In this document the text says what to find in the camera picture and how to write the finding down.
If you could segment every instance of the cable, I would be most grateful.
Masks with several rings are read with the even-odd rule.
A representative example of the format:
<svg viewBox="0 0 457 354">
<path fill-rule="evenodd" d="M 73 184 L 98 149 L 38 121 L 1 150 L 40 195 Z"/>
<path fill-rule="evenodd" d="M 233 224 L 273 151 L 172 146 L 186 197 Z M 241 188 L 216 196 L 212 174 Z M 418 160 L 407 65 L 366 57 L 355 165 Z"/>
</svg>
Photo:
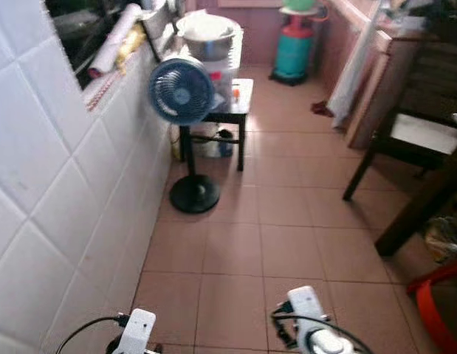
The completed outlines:
<svg viewBox="0 0 457 354">
<path fill-rule="evenodd" d="M 328 20 L 329 17 L 330 17 L 329 6 L 326 4 L 326 1 L 325 0 L 320 0 L 320 2 L 325 7 L 326 14 L 325 14 L 324 17 L 312 17 L 312 18 L 309 18 L 309 20 L 312 21 L 312 22 L 324 22 L 324 21 Z"/>
<path fill-rule="evenodd" d="M 59 346 L 59 348 L 56 350 L 55 354 L 60 354 L 62 349 L 66 346 L 66 344 L 71 340 L 73 339 L 77 334 L 79 334 L 79 332 L 82 332 L 83 330 L 85 330 L 87 327 L 90 327 L 92 325 L 95 325 L 96 323 L 98 322 L 104 322 L 104 321 L 116 321 L 118 322 L 118 325 L 120 327 L 125 327 L 126 324 L 128 323 L 128 320 L 129 320 L 130 316 L 129 315 L 124 315 L 122 313 L 120 313 L 118 316 L 114 316 L 114 317 L 110 317 L 110 316 L 107 316 L 107 317 L 100 317 L 98 319 L 93 319 L 85 324 L 83 324 L 82 326 L 80 326 L 77 330 L 75 330 L 74 332 L 72 332 L 69 337 L 67 337 L 62 343 L 61 345 Z"/>
<path fill-rule="evenodd" d="M 141 24 L 142 24 L 143 30 L 145 31 L 146 39 L 148 39 L 148 43 L 151 48 L 151 51 L 153 52 L 154 60 L 156 61 L 156 63 L 159 64 L 159 63 L 161 63 L 161 57 L 159 56 L 159 53 L 157 52 L 156 47 L 154 46 L 154 42 L 151 39 L 151 34 L 150 34 L 148 28 L 146 28 L 145 22 L 143 20 L 141 20 Z"/>
<path fill-rule="evenodd" d="M 359 338 L 357 338 L 355 335 L 353 335 L 352 333 L 348 332 L 347 330 L 344 330 L 340 327 L 337 327 L 335 326 L 334 324 L 331 324 L 331 323 L 328 323 L 328 322 L 325 322 L 325 321 L 322 321 L 320 319 L 315 319 L 313 317 L 308 317 L 308 316 L 298 316 L 298 315 L 281 315 L 281 316 L 275 316 L 274 313 L 271 314 L 271 319 L 276 321 L 276 320 L 281 320 L 281 319 L 306 319 L 308 321 L 313 321 L 313 322 L 317 322 L 317 323 L 321 323 L 322 325 L 325 325 L 325 326 L 328 326 L 330 328 L 332 328 L 333 330 L 336 330 L 337 332 L 340 332 L 342 333 L 343 335 L 349 337 L 350 339 L 352 339 L 353 341 L 355 341 L 356 343 L 358 343 L 363 349 L 365 349 L 365 351 L 361 351 L 361 353 L 366 353 L 366 354 L 373 354 L 372 350 L 369 349 L 369 347 L 364 344 Z"/>
</svg>

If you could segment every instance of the white seat cushion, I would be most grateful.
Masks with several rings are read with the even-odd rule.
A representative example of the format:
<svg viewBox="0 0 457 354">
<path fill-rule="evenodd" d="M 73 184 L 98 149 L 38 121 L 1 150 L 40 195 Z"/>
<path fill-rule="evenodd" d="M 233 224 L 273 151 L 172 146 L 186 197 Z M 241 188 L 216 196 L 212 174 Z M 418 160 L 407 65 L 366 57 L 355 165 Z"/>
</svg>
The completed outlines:
<svg viewBox="0 0 457 354">
<path fill-rule="evenodd" d="M 448 155 L 457 147 L 456 128 L 406 114 L 397 114 L 391 137 Z"/>
</svg>

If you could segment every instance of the wooden table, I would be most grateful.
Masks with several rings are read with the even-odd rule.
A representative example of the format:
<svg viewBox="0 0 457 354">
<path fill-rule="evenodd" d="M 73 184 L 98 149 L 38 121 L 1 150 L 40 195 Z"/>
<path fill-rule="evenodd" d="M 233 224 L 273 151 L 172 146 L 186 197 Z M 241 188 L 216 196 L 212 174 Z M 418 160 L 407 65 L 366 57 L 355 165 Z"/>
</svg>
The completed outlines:
<svg viewBox="0 0 457 354">
<path fill-rule="evenodd" d="M 250 112 L 251 107 L 251 97 L 252 97 L 252 88 L 253 88 L 252 79 L 234 79 L 233 80 L 233 89 L 238 89 L 240 96 L 238 100 L 233 98 L 233 101 L 227 109 L 222 111 L 212 111 L 202 122 L 214 122 L 214 123 L 227 123 L 227 124 L 237 124 L 238 125 L 238 139 L 228 139 L 221 137 L 212 137 L 212 136 L 203 136 L 198 134 L 191 134 L 190 137 L 194 139 L 212 141 L 212 142 L 227 142 L 230 144 L 239 144 L 238 149 L 238 171 L 243 170 L 244 166 L 244 143 L 246 140 L 246 118 Z M 179 128 L 179 133 L 183 134 L 183 130 Z M 179 149 L 181 152 L 181 161 L 185 160 L 185 152 L 182 146 L 182 143 L 179 144 Z"/>
</svg>

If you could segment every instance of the tiled floor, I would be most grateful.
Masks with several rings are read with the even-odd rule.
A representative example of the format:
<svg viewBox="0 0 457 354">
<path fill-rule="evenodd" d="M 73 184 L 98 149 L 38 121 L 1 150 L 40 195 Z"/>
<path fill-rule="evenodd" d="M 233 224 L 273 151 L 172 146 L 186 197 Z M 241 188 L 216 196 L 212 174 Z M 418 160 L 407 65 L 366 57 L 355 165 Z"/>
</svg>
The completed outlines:
<svg viewBox="0 0 457 354">
<path fill-rule="evenodd" d="M 318 83 L 291 88 L 268 73 L 241 73 L 255 79 L 244 172 L 236 157 L 196 161 L 221 185 L 216 208 L 184 215 L 162 202 L 134 301 L 157 314 L 151 341 L 169 344 L 167 354 L 284 351 L 267 314 L 288 290 L 312 285 L 376 354 L 438 353 L 404 287 L 435 267 L 423 242 L 414 237 L 389 260 L 374 248 L 416 190 L 416 169 L 378 159 L 354 202 L 342 201 L 361 152 L 310 113 L 325 98 Z M 168 188 L 183 174 L 174 162 Z M 457 288 L 436 294 L 456 318 Z"/>
</svg>

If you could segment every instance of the fan stand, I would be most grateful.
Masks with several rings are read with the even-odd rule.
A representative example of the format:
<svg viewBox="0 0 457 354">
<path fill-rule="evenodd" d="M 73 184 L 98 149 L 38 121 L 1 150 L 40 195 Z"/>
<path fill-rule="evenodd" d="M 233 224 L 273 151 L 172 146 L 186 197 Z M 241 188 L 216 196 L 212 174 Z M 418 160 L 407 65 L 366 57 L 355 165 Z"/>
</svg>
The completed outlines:
<svg viewBox="0 0 457 354">
<path fill-rule="evenodd" d="M 188 214 L 206 212 L 219 202 L 220 186 L 208 176 L 196 174 L 188 126 L 181 126 L 180 139 L 187 154 L 189 174 L 172 186 L 169 192 L 171 203 L 176 209 Z"/>
</svg>

